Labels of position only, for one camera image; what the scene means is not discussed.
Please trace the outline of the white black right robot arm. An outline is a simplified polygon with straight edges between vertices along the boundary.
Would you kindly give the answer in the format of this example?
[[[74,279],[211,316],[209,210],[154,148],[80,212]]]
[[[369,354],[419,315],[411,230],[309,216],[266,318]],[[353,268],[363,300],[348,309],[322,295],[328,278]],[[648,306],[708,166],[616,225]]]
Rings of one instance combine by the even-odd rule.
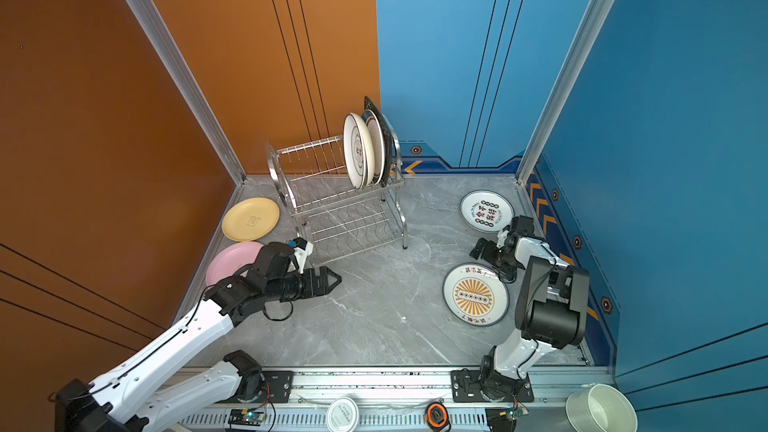
[[[585,335],[590,274],[558,257],[527,216],[513,218],[495,241],[479,239],[470,256],[504,279],[523,273],[514,329],[483,357],[480,391],[489,401],[531,402],[533,365],[551,352],[579,345]]]

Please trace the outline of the cream round plate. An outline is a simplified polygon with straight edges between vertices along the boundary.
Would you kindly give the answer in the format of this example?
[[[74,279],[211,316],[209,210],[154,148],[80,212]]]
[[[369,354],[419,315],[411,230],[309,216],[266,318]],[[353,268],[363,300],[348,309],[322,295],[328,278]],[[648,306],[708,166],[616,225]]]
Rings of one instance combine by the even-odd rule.
[[[362,146],[362,154],[364,158],[364,182],[363,187],[369,186],[373,183],[375,175],[375,150],[373,145],[373,139],[368,128],[368,122],[373,118],[373,112],[370,109],[366,109],[361,117],[362,123],[358,128],[360,142]]]

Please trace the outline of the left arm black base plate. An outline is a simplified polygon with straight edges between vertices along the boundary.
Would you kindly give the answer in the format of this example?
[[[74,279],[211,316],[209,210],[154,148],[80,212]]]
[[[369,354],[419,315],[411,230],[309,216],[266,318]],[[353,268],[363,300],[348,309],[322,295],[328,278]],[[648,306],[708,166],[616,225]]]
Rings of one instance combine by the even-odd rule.
[[[268,370],[259,376],[244,379],[235,394],[221,403],[234,404],[286,404],[289,402],[294,372],[291,370]]]

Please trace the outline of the pink round plate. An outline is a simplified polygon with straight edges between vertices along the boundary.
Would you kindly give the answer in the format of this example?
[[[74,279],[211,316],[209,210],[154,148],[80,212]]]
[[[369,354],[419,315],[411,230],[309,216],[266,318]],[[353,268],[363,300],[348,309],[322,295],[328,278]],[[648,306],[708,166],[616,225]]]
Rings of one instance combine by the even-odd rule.
[[[206,270],[206,285],[214,285],[233,275],[240,267],[253,263],[262,247],[259,242],[240,242],[219,252]]]

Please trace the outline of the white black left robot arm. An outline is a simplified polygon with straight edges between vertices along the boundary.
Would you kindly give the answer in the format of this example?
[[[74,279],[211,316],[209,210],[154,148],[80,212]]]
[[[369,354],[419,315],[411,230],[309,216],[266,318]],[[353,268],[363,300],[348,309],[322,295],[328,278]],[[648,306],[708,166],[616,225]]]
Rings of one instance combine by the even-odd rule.
[[[57,431],[163,431],[215,402],[268,400],[261,365],[228,353],[208,370],[174,386],[166,382],[199,352],[269,302],[293,304],[330,294],[342,278],[308,268],[312,243],[296,238],[263,246],[253,262],[207,287],[198,303],[159,337],[89,383],[74,379],[54,398]]]

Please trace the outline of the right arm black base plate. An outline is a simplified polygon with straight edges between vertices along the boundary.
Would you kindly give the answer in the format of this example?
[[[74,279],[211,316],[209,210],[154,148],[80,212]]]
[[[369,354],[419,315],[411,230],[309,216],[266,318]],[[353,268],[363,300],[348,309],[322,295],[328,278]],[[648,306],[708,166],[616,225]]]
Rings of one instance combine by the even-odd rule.
[[[495,372],[485,377],[480,370],[463,368],[450,372],[450,382],[453,401],[456,403],[533,403],[535,400],[528,378],[513,379]]]

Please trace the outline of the white plate green red rim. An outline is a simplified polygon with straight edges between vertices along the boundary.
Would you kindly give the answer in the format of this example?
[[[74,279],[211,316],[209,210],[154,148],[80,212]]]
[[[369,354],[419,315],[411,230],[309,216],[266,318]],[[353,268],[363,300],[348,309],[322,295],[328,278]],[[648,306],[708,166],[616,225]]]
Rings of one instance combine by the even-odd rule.
[[[385,147],[383,128],[376,114],[370,109],[364,111],[362,118],[368,129],[373,147],[374,165],[371,169],[369,184],[374,185],[381,181],[384,173]]]

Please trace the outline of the black floral square plate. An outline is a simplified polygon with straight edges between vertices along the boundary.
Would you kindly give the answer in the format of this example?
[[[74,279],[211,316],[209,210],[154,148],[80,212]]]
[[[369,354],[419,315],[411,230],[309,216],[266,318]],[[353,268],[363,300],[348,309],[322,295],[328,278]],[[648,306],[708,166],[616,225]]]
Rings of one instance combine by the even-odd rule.
[[[397,135],[387,117],[379,110],[375,102],[368,96],[364,98],[364,111],[366,109],[372,110],[379,119],[383,128],[384,135],[384,173],[381,181],[378,184],[381,187],[386,187],[390,183],[394,183],[401,177],[402,172],[402,157],[400,151],[400,144]]]

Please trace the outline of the steel wire dish rack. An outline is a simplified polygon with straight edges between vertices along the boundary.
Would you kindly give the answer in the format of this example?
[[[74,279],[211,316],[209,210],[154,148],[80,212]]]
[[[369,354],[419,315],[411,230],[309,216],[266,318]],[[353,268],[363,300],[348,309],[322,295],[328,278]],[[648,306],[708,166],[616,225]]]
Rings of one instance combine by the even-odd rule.
[[[287,148],[266,146],[269,175],[298,235],[314,246],[312,258],[327,264],[390,243],[409,246],[400,195],[401,157],[384,185],[355,188],[344,163],[343,138],[335,136]]]

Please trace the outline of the white plate orange sunburst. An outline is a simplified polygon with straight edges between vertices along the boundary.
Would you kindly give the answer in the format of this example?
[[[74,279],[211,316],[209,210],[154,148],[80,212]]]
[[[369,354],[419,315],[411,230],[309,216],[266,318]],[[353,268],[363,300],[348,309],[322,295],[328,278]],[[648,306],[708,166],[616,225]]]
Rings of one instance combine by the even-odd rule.
[[[478,327],[501,321],[510,305],[507,286],[491,269],[478,263],[452,268],[443,281],[443,298],[459,320]]]

